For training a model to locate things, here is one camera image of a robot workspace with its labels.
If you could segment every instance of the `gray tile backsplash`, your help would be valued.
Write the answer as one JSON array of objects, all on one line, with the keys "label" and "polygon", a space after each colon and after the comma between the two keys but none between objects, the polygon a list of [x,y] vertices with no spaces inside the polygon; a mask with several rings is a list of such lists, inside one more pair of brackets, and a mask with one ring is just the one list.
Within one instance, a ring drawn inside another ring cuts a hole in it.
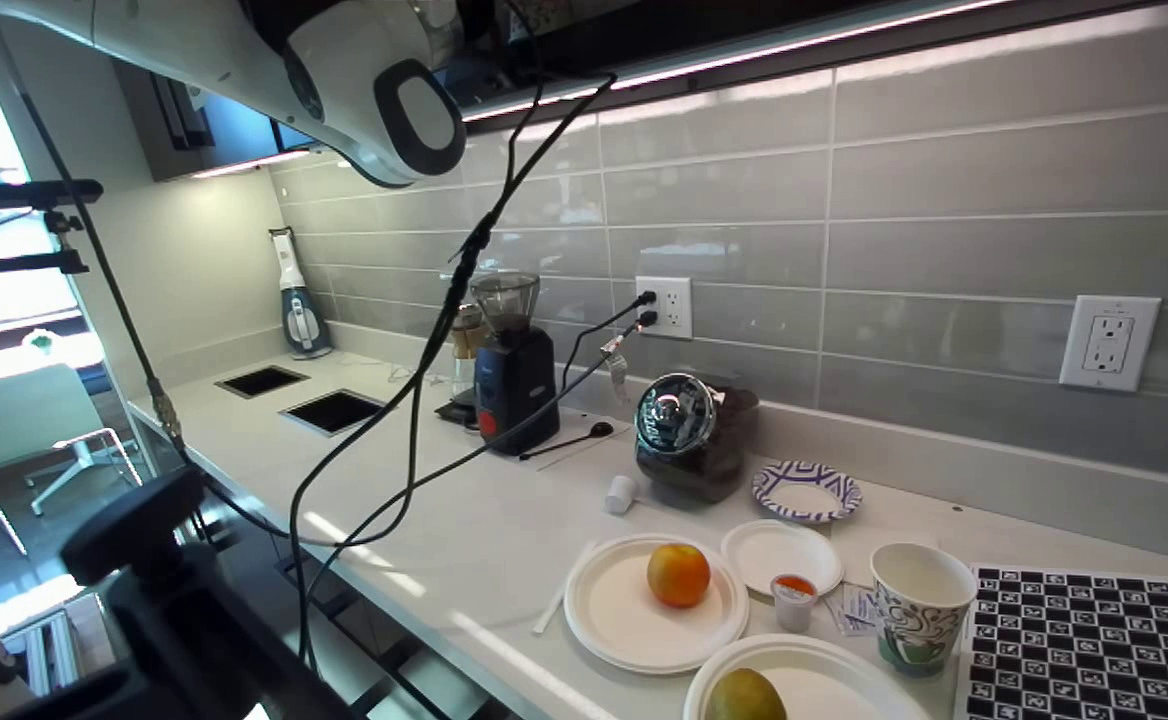
[{"label": "gray tile backsplash", "polygon": [[[582,115],[484,269],[544,278],[561,355],[630,278],[691,278],[696,338],[630,342],[630,373],[1168,474],[1168,24],[1139,22]],[[427,327],[499,177],[502,137],[407,191],[271,170],[319,303],[395,331]],[[1076,297],[1162,300],[1139,392],[1054,386]]]}]

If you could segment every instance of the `white wall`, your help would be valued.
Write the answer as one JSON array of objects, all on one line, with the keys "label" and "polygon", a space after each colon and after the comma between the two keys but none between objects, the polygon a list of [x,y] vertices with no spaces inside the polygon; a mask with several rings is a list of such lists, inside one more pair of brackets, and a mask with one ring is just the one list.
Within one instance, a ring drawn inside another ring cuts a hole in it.
[{"label": "white wall", "polygon": [[[4,24],[16,68],[39,104],[70,177],[104,184],[91,206],[104,254],[131,303],[136,327],[164,382],[179,382],[208,361],[231,361],[241,344],[274,344],[274,266],[266,227],[283,223],[264,174],[222,182],[151,184],[131,131],[112,59],[32,24]],[[26,114],[0,65],[0,100],[34,182],[54,170],[34,139]],[[89,235],[75,231],[89,278],[75,278],[84,312],[104,338],[104,353],[122,395],[142,392],[136,353],[104,287]]]}]

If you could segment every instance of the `coffee grinder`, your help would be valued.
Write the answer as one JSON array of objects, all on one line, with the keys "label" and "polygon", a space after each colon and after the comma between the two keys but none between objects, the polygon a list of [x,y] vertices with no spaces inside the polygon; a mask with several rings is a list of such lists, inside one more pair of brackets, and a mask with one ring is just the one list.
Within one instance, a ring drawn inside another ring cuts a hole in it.
[{"label": "coffee grinder", "polygon": [[481,278],[471,281],[471,300],[488,324],[488,338],[477,350],[471,367],[477,432],[492,445],[492,452],[514,457],[544,445],[561,429],[553,399],[556,395],[553,338],[531,324],[541,278],[536,274]]}]

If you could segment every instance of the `white plate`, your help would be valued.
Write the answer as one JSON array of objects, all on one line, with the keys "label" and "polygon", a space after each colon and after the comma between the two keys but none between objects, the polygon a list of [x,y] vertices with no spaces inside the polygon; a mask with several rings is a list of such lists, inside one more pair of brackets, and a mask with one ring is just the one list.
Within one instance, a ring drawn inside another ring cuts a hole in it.
[{"label": "white plate", "polygon": [[664,607],[648,590],[655,543],[696,542],[638,533],[598,543],[571,570],[563,618],[590,656],[645,677],[676,677],[743,636],[747,594],[712,549],[696,543],[712,566],[709,595],[696,607]]},{"label": "white plate", "polygon": [[718,542],[718,554],[757,595],[771,595],[774,578],[802,578],[816,584],[819,595],[839,584],[839,558],[813,527],[750,522],[732,527]]},{"label": "white plate", "polygon": [[732,669],[757,669],[788,718],[918,720],[918,705],[859,656],[807,636],[747,636],[718,647],[691,680],[683,720],[704,720],[709,695]]}]

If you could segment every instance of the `white countertop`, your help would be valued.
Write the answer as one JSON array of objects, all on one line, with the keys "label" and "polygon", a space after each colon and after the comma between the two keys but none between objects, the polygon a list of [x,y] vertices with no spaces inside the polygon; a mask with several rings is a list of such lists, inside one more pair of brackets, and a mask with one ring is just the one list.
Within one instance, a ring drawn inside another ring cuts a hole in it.
[{"label": "white countertop", "polygon": [[[291,488],[338,436],[312,432],[280,413],[335,388],[388,399],[405,373],[350,353],[324,361],[271,355],[264,365],[303,373],[307,382],[256,399],[217,388],[222,377],[258,367],[249,365],[166,392],[208,474],[256,496],[283,527]],[[420,476],[477,450],[471,432],[432,415],[445,395],[446,388],[432,386],[424,399]],[[407,413],[401,409],[319,476],[303,503],[303,533],[338,542],[405,483],[405,429]],[[760,522],[760,509],[741,488],[700,514],[645,502],[626,518],[608,518],[602,488],[615,474],[638,476],[626,429],[528,463],[481,457],[420,488],[401,533],[369,554],[348,554],[338,578],[521,718],[678,718],[691,677],[630,677],[590,660],[563,628],[563,618],[544,636],[531,636],[531,623],[587,542],[678,533],[715,543],[726,527]],[[966,566],[1168,578],[1168,558],[1154,554],[952,509],[870,483],[870,474],[859,474],[859,488],[864,509],[826,533],[855,584],[866,584],[866,554],[882,542],[924,542]],[[769,606],[750,600],[747,634],[771,634]],[[882,669],[870,636],[839,636],[826,612],[816,612],[813,636],[836,640]],[[930,680],[891,680],[927,718],[949,718],[952,669]]]}]

